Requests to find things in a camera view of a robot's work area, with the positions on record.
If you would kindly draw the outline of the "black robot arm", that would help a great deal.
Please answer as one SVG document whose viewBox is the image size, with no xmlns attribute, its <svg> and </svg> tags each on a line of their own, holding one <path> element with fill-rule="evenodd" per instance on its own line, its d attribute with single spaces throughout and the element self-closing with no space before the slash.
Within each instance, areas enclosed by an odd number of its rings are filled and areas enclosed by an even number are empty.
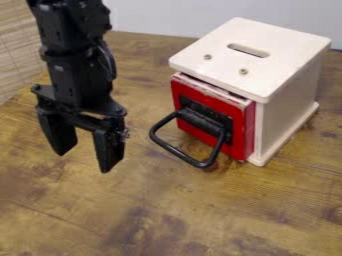
<svg viewBox="0 0 342 256">
<path fill-rule="evenodd" d="M 50 145 L 65 155 L 77 130 L 93 133 L 102 172 L 125 158 L 126 108 L 113 99 L 117 63 L 105 41 L 113 29 L 102 0 L 26 0 L 37 19 L 51 83 L 34 85 L 38 118 Z"/>
</svg>

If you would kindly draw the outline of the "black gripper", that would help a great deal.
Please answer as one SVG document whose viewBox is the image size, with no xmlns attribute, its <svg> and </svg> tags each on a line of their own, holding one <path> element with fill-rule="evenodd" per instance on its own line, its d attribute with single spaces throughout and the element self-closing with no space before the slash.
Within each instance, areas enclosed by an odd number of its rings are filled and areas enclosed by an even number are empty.
<svg viewBox="0 0 342 256">
<path fill-rule="evenodd" d="M 51 77 L 37 84 L 38 118 L 50 145 L 63 156 L 78 144 L 77 129 L 93 133 L 99 168 L 109 173 L 123 160 L 127 110 L 111 92 L 117 63 L 106 44 L 85 49 L 58 50 L 43 46 L 41 57 Z"/>
</svg>

